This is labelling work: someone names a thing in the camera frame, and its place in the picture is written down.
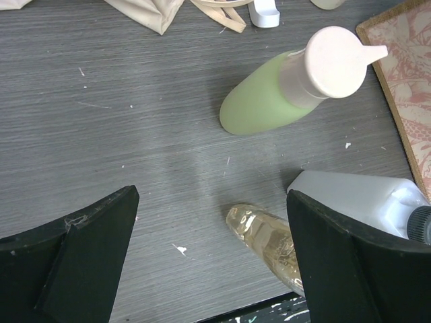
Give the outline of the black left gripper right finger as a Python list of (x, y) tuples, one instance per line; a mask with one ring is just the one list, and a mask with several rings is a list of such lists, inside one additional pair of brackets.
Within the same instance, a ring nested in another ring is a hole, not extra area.
[(430, 247), (291, 190), (287, 214), (312, 322), (429, 322)]

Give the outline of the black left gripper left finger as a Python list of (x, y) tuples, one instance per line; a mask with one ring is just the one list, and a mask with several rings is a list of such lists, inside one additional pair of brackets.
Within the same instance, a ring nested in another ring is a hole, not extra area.
[(2, 322), (108, 322), (139, 194), (125, 186), (1, 239)]

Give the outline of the white bottle black cap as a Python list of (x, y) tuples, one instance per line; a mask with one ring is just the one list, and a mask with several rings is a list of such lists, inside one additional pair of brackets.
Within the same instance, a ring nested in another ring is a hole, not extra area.
[(411, 180), (305, 170), (288, 190), (388, 234), (430, 245), (430, 202)]

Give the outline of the clear amber liquid bottle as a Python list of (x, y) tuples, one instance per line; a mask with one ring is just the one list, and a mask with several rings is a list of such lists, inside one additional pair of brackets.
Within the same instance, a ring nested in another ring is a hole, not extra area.
[(293, 292), (305, 296), (288, 222), (254, 205), (234, 205), (226, 224)]

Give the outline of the green lotion pump bottle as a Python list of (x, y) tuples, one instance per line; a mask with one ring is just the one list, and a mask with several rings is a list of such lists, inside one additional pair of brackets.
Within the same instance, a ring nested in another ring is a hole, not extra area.
[(241, 81), (222, 102), (220, 123), (251, 135), (296, 122), (327, 99), (357, 92), (368, 66), (387, 55), (385, 45), (364, 45), (345, 28), (322, 28), (302, 50), (273, 57)]

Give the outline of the brown canvas bag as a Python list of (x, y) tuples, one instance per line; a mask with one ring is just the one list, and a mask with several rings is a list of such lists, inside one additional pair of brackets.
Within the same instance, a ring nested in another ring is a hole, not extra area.
[(430, 197), (430, 2), (404, 1), (356, 27), (367, 45), (385, 45), (373, 63), (413, 179)]

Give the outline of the beige cylindrical bottle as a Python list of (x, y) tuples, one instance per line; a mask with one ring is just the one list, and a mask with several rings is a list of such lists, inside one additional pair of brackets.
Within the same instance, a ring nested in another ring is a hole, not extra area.
[(333, 10), (345, 3), (345, 0), (310, 0), (310, 2), (323, 10)]

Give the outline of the beige cargo shorts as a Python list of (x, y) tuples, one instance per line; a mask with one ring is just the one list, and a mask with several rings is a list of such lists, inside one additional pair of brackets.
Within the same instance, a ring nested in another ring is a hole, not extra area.
[[(185, 1), (105, 0), (105, 2), (133, 21), (163, 35)], [(237, 33), (244, 31), (246, 22), (236, 12), (236, 8), (251, 4), (252, 2), (252, 0), (191, 0), (191, 3), (206, 16)]]

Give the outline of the white metal clothes rack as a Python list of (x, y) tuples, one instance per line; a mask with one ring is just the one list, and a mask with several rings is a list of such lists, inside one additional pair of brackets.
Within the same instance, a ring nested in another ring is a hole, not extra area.
[(251, 22), (258, 28), (275, 28), (280, 23), (280, 12), (275, 0), (254, 0), (248, 4)]

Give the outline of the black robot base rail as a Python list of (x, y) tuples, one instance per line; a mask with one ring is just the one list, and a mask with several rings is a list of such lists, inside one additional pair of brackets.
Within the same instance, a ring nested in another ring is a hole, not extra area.
[(306, 298), (290, 292), (222, 314), (215, 322), (311, 322)]

